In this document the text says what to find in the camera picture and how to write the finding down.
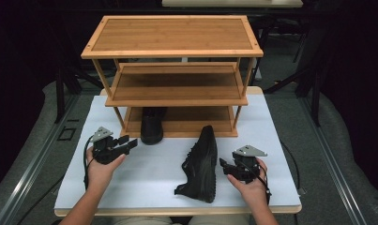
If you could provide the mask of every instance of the black chair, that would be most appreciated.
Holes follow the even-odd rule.
[[[305,43],[306,37],[310,29],[310,21],[308,20],[291,20],[291,19],[277,19],[275,23],[275,29],[278,34],[286,35],[300,35],[299,47],[297,48],[294,63],[300,54],[300,51]]]
[[[248,16],[248,21],[250,27],[252,28],[253,34],[255,35],[256,39],[258,40],[259,47],[263,49],[267,42],[268,35],[270,31],[274,28],[276,19],[270,15],[256,15],[256,16]],[[259,65],[261,63],[261,57],[257,57],[253,62],[252,68],[252,75],[249,82],[249,85],[253,85],[255,80],[256,72],[259,69]]]

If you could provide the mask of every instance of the wooden shoe rack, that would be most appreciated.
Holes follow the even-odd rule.
[[[140,137],[142,107],[168,107],[164,137],[198,137],[212,125],[217,137],[237,136],[254,57],[262,57],[246,16],[104,16],[85,46],[121,123],[121,135]],[[239,63],[249,58],[242,81]],[[189,58],[202,62],[120,63],[122,58]],[[209,62],[209,58],[233,58]],[[109,85],[100,59],[117,68]],[[118,107],[127,107],[122,118]]]

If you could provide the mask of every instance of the cable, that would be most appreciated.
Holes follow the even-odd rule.
[[[239,164],[241,164],[242,166],[244,166],[247,170],[249,170],[253,175],[256,176],[256,178],[265,186],[265,196],[266,196],[266,199],[267,199],[267,204],[270,202],[270,196],[271,196],[271,192],[270,192],[270,189],[268,188],[268,184],[267,184],[267,173],[265,171],[265,168],[263,168],[261,165],[259,165],[259,167],[265,172],[265,180],[262,179],[262,177],[259,176],[259,174],[257,172],[255,172],[251,167],[249,167],[247,164],[245,164],[244,162],[240,161],[240,160],[235,160],[235,162],[238,162]]]
[[[296,163],[296,160],[295,160],[295,158],[294,158],[294,155],[292,154],[292,152],[289,150],[288,146],[285,145],[285,143],[284,143],[282,140],[280,140],[280,143],[282,144],[283,149],[285,149],[285,150],[288,152],[288,154],[291,156],[292,161],[294,162],[295,170],[296,170],[296,179],[297,179],[297,187],[296,187],[296,189],[300,189],[300,173],[299,173],[299,167],[297,166],[297,163]]]
[[[288,154],[291,156],[292,161],[294,162],[295,169],[296,169],[296,178],[297,178],[297,187],[296,189],[300,189],[300,173],[299,173],[299,167],[297,166],[296,160],[294,158],[294,155],[292,154],[291,150],[288,148],[288,146],[280,139],[280,143],[282,144],[283,148],[285,149]],[[299,224],[299,220],[297,219],[297,214],[294,214],[294,220],[295,224]]]
[[[89,164],[92,162],[90,161],[89,164],[86,165],[86,150],[88,149],[88,145],[92,137],[93,135],[88,138],[88,141],[86,141],[85,147],[83,148],[83,168],[85,170],[85,176],[83,178],[83,182],[85,183],[85,189],[88,189],[88,185],[89,185],[88,167],[89,167]]]
[[[29,209],[28,211],[23,215],[23,217],[19,220],[17,225],[22,224],[23,220],[31,213],[31,211],[51,192],[54,187],[60,183],[60,181],[63,180],[65,174],[63,174],[52,186],[49,188]]]

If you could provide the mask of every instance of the white tabletop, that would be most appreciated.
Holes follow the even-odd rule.
[[[164,7],[301,8],[301,0],[162,0]]]
[[[268,168],[272,192],[270,208],[274,213],[297,213],[301,202],[292,175],[282,152],[279,137],[263,95],[248,95],[249,106],[242,107],[238,119],[237,138],[217,138],[218,157],[233,163],[232,152],[246,144],[268,154],[261,157]],[[65,216],[84,193],[83,149],[87,139],[99,127],[111,130],[118,137],[121,127],[113,108],[104,106],[106,97],[94,97],[83,126],[77,150],[59,189],[54,212]],[[125,108],[119,108],[125,114]],[[195,138],[163,139],[155,145],[130,150],[124,163],[114,172],[113,180],[98,206],[97,215],[107,216],[184,216],[203,214],[248,213],[239,192],[230,184],[219,165],[216,167],[217,190],[212,203],[174,195],[187,177],[181,169]]]

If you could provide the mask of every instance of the black shoe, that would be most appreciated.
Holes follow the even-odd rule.
[[[162,118],[166,107],[143,107],[141,140],[145,144],[159,143],[163,138]]]
[[[181,194],[206,203],[215,200],[215,167],[218,157],[215,134],[212,126],[203,127],[200,139],[191,148],[182,164],[188,182],[177,186],[174,194]]]

